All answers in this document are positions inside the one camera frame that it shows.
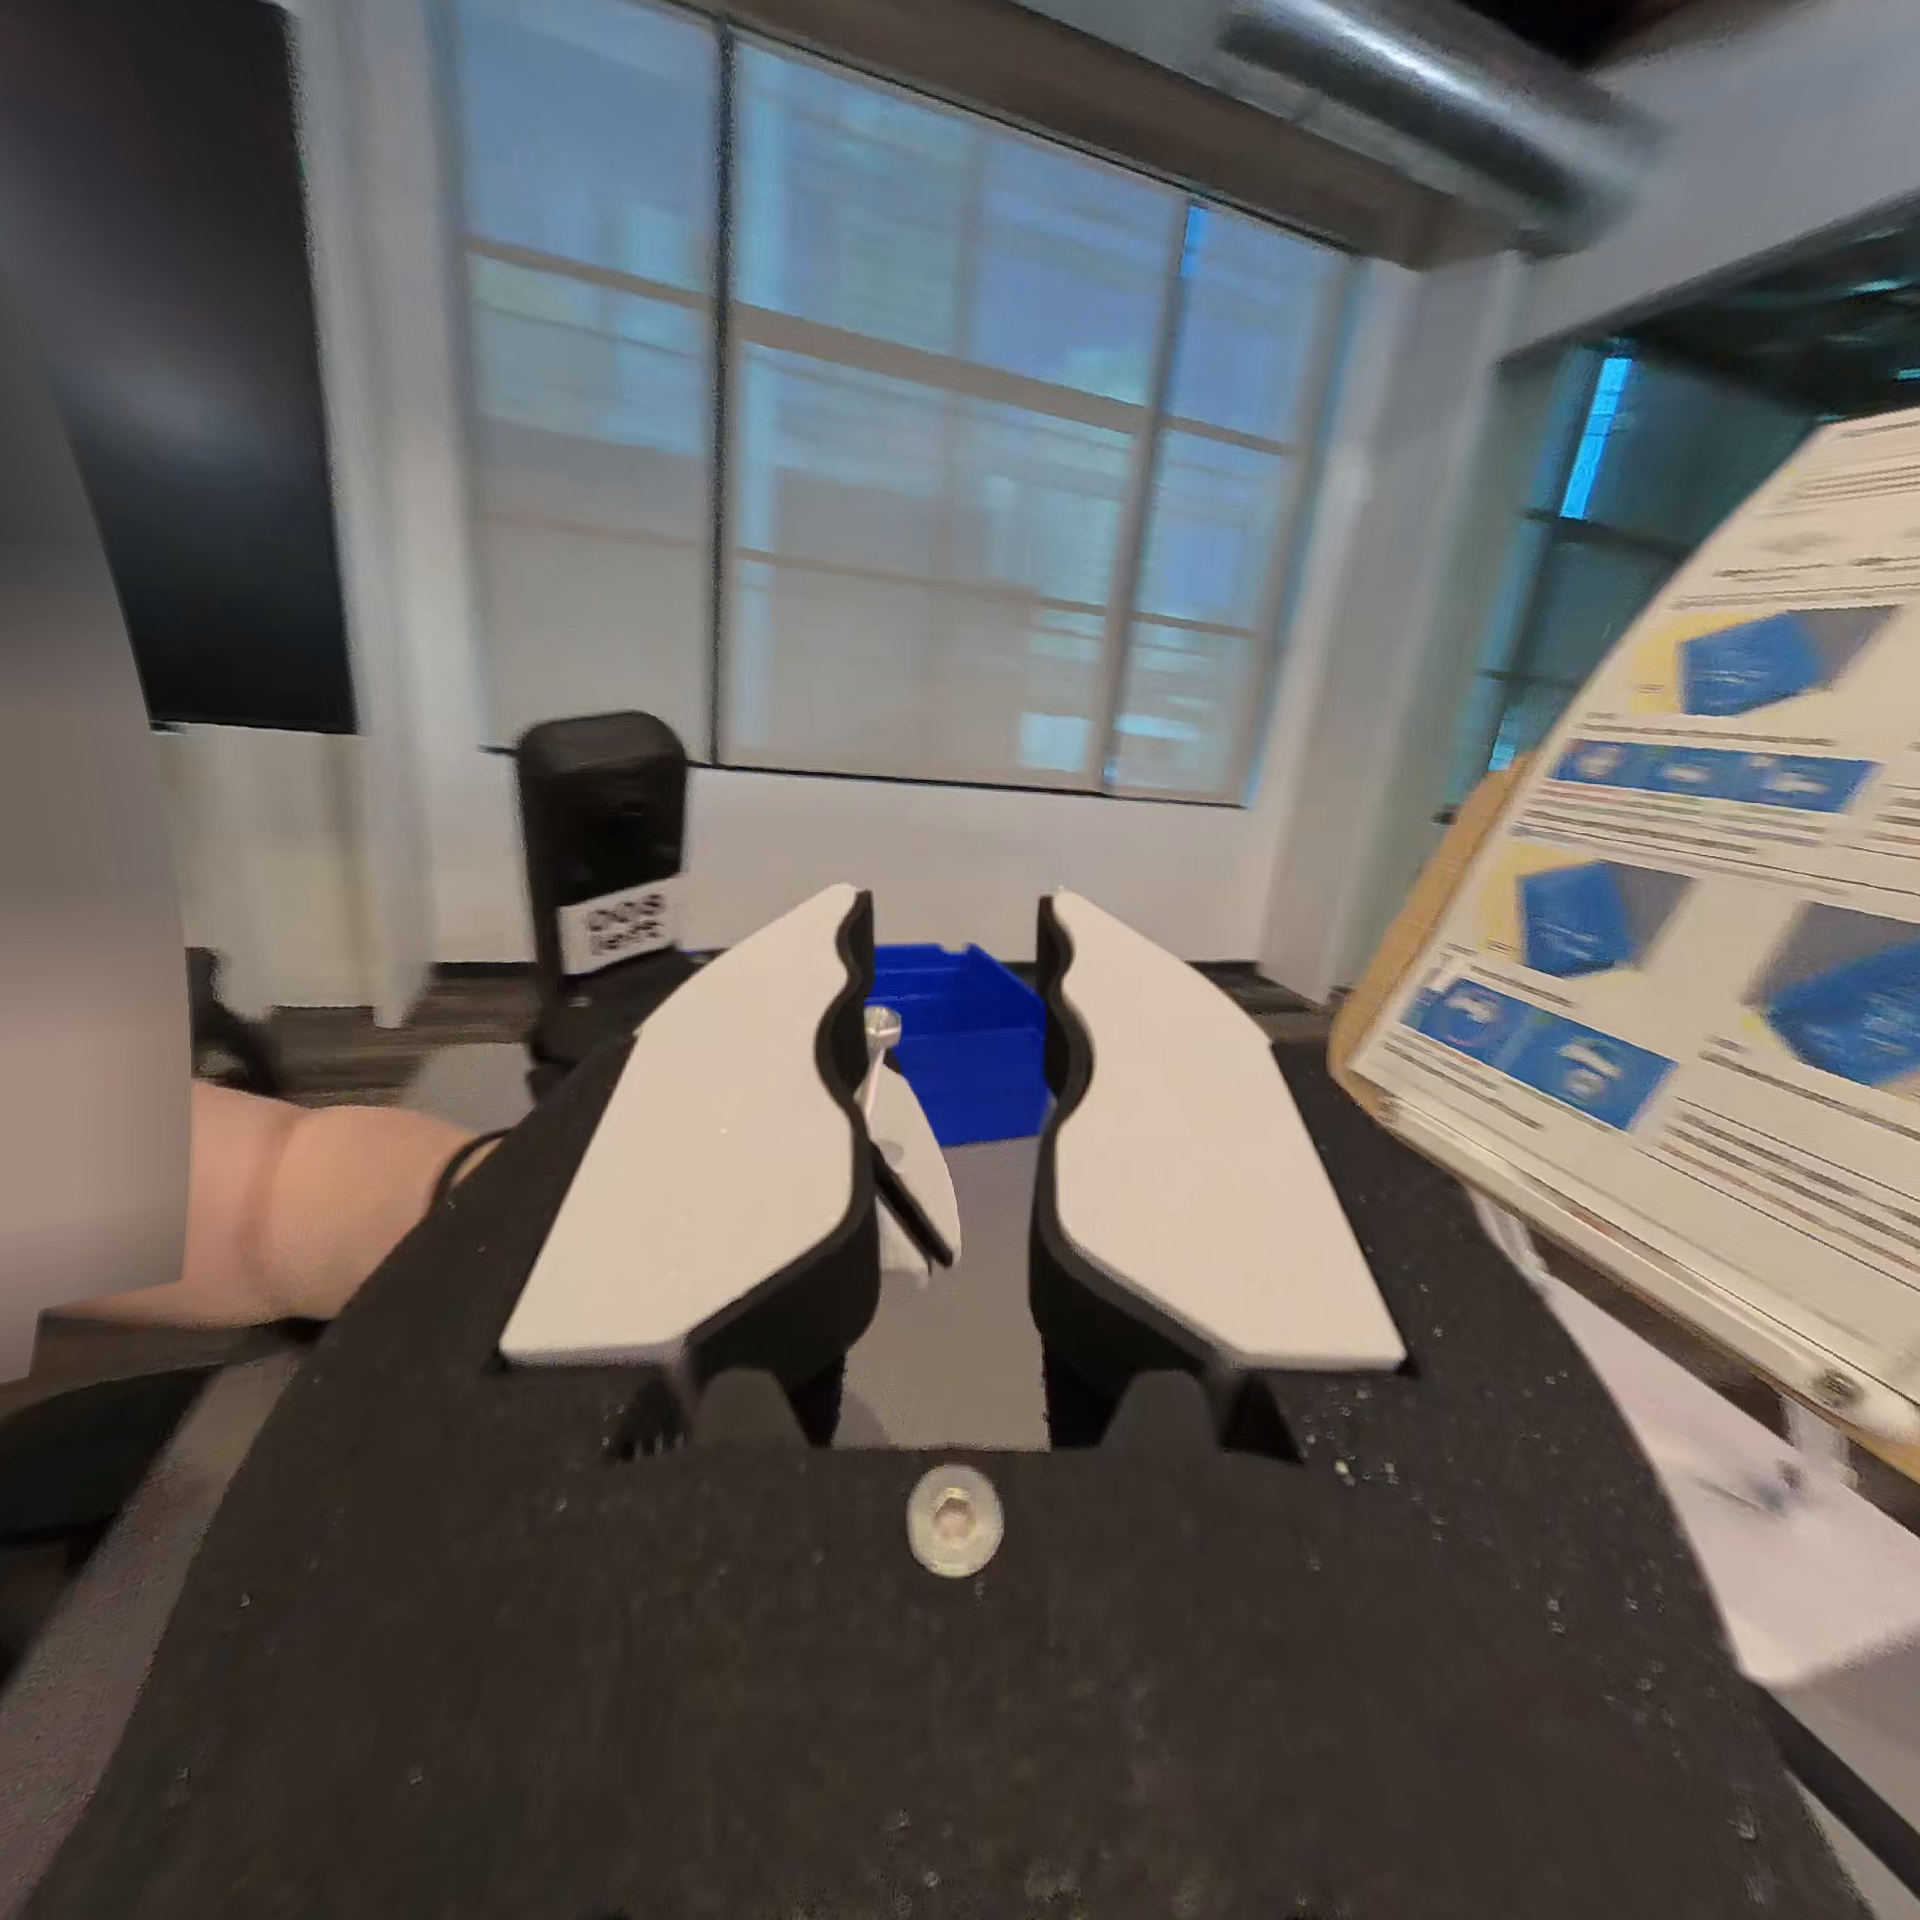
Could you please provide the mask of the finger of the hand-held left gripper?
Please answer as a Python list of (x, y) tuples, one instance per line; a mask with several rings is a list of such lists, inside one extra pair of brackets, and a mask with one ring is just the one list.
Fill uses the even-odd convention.
[(917, 1092), (894, 1062), (871, 1073), (866, 1102), (881, 1273), (927, 1283), (955, 1267), (962, 1252), (962, 1215), (948, 1163)]

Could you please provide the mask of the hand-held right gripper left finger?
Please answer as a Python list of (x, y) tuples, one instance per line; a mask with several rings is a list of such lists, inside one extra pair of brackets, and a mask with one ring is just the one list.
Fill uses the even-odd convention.
[(873, 898), (834, 882), (635, 1030), (499, 1353), (815, 1375), (878, 1302)]

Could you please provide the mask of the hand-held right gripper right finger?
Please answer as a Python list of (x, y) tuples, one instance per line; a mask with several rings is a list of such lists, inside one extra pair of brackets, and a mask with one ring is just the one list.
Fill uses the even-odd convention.
[(1043, 1340), (1092, 1375), (1399, 1371), (1401, 1330), (1257, 1021), (1074, 892), (1041, 900), (1038, 935)]

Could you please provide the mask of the blue plastic bin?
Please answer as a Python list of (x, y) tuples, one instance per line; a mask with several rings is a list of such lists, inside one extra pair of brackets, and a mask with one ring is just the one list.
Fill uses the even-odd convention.
[(1041, 1137), (1047, 1018), (1023, 977), (977, 945), (881, 945), (868, 1002), (900, 1018), (894, 1061), (939, 1148)]

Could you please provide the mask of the person's left forearm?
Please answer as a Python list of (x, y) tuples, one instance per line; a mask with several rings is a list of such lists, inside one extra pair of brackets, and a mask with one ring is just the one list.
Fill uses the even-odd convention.
[(182, 1326), (325, 1321), (428, 1214), (479, 1139), (401, 1108), (301, 1108), (195, 1085)]

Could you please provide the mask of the large gridded window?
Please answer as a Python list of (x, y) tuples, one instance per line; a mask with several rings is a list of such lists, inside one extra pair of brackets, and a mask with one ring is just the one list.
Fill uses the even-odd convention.
[(491, 743), (1234, 806), (1353, 257), (673, 4), (442, 4)]

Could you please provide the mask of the instruction sheet on clipboard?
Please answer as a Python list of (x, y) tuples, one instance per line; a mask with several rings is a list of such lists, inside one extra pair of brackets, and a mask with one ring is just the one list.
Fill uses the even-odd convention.
[(1915, 1005), (1903, 409), (1817, 429), (1473, 790), (1329, 1062), (1914, 1476)]

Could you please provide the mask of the large black panel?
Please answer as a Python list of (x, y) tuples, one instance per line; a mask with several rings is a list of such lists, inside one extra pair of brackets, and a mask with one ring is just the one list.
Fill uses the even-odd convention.
[(354, 733), (287, 13), (4, 3), (3, 207), (151, 721)]

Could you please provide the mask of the white sheet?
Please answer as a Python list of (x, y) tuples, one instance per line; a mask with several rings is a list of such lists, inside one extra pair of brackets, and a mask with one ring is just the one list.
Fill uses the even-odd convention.
[(1569, 1285), (1542, 1295), (1661, 1484), (1741, 1674), (1914, 1708), (1915, 1537)]

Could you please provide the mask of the silver ceiling duct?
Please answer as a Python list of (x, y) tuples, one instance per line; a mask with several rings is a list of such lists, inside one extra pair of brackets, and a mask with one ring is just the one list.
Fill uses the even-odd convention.
[(1461, 4), (1234, 3), (1227, 91), (1481, 207), (1531, 254), (1585, 250), (1636, 204), (1657, 131)]

